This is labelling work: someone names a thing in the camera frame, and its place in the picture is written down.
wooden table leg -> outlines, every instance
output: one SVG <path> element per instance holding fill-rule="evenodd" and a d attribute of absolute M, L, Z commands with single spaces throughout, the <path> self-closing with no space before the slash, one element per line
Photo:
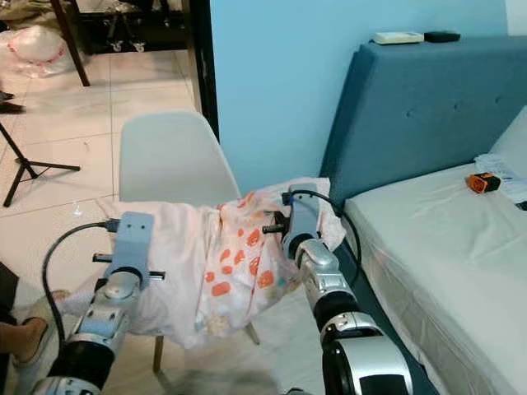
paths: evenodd
<path fill-rule="evenodd" d="M 69 28 L 66 16 L 64 15 L 63 7 L 60 5 L 60 0 L 51 0 L 51 5 L 53 6 L 55 16 L 57 17 L 60 30 L 63 32 L 63 38 L 66 40 L 66 44 L 68 44 L 69 53 L 72 55 L 73 63 L 75 63 L 75 68 L 77 69 L 79 77 L 81 78 L 82 85 L 90 86 L 90 81 L 88 80 L 88 76 L 84 70 L 81 56 L 79 55 L 79 51 L 75 45 L 75 40 L 73 39 L 72 31 Z"/>

white plastic chair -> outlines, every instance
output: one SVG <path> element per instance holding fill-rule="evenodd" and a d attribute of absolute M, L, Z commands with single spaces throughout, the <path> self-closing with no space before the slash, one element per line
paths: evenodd
<path fill-rule="evenodd" d="M 119 199 L 212 206 L 240 197 L 223 151 L 198 113 L 170 111 L 134 118 L 123 127 Z M 245 331 L 255 344 L 250 323 Z M 163 336 L 156 337 L 153 370 L 161 368 Z"/>

chair leg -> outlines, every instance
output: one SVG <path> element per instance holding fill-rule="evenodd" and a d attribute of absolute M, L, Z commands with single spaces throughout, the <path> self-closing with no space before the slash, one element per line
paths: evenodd
<path fill-rule="evenodd" d="M 245 333 L 247 333 L 247 336 L 250 337 L 250 340 L 252 340 L 256 346 L 259 346 L 260 337 L 258 336 L 256 329 L 254 329 L 253 323 L 248 323 L 247 326 L 244 328 L 244 330 L 245 330 Z"/>
<path fill-rule="evenodd" d="M 154 371 L 154 373 L 159 372 L 159 370 L 161 369 L 161 357 L 163 356 L 164 340 L 164 336 L 156 336 L 156 346 L 154 347 L 154 363 L 152 365 L 152 370 Z"/>

blue headboard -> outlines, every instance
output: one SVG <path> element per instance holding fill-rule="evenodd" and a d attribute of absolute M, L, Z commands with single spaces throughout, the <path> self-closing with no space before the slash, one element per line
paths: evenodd
<path fill-rule="evenodd" d="M 527 37 L 362 45 L 321 175 L 332 198 L 469 163 L 527 105 Z"/>

white floor tile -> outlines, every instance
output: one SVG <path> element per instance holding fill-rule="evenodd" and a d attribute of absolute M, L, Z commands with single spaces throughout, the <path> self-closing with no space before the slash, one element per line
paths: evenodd
<path fill-rule="evenodd" d="M 15 306 L 33 303 L 42 296 L 42 261 L 60 235 L 75 226 L 104 218 L 94 200 L 2 218 L 2 262 L 21 278 Z M 57 249 L 49 264 L 49 284 L 54 289 L 75 290 L 102 267 L 100 263 L 91 262 L 93 253 L 110 251 L 110 238 L 104 229 L 83 230 L 70 236 Z"/>
<path fill-rule="evenodd" d="M 22 183 L 12 205 L 0 208 L 0 216 L 113 194 L 109 134 L 33 144 L 21 149 L 30 160 L 80 165 L 81 171 L 48 170 L 37 180 Z M 2 199 L 5 198 L 18 168 L 14 154 L 10 150 L 6 153 L 0 164 Z"/>
<path fill-rule="evenodd" d="M 65 92 L 108 91 L 110 89 L 110 56 L 107 54 L 87 57 L 84 64 L 91 86 L 82 86 L 77 70 L 31 81 L 28 94 L 48 92 L 61 95 Z"/>
<path fill-rule="evenodd" d="M 112 132 L 120 132 L 125 122 L 148 113 L 192 109 L 194 103 L 185 86 L 116 91 L 111 94 Z"/>
<path fill-rule="evenodd" d="M 30 85 L 31 79 L 18 72 L 0 71 L 0 90 L 23 97 Z"/>
<path fill-rule="evenodd" d="M 181 49 L 175 52 L 175 59 L 178 63 L 181 73 L 183 74 L 190 97 L 194 99 L 194 89 L 192 85 L 192 72 L 190 67 L 189 52 L 186 49 Z"/>
<path fill-rule="evenodd" d="M 170 111 L 195 110 L 186 88 L 112 92 L 112 150 L 114 160 L 114 193 L 119 193 L 119 158 L 121 131 L 124 124 L 139 115 Z"/>
<path fill-rule="evenodd" d="M 111 90 L 186 86 L 172 51 L 112 53 Z"/>
<path fill-rule="evenodd" d="M 254 325 L 260 346 L 242 331 L 191 351 L 166 339 L 157 376 L 153 338 L 127 337 L 105 392 L 277 395 L 300 387 L 324 393 L 319 334 L 303 289 L 258 316 Z"/>
<path fill-rule="evenodd" d="M 20 144 L 110 133 L 110 93 L 28 95 L 15 131 Z"/>

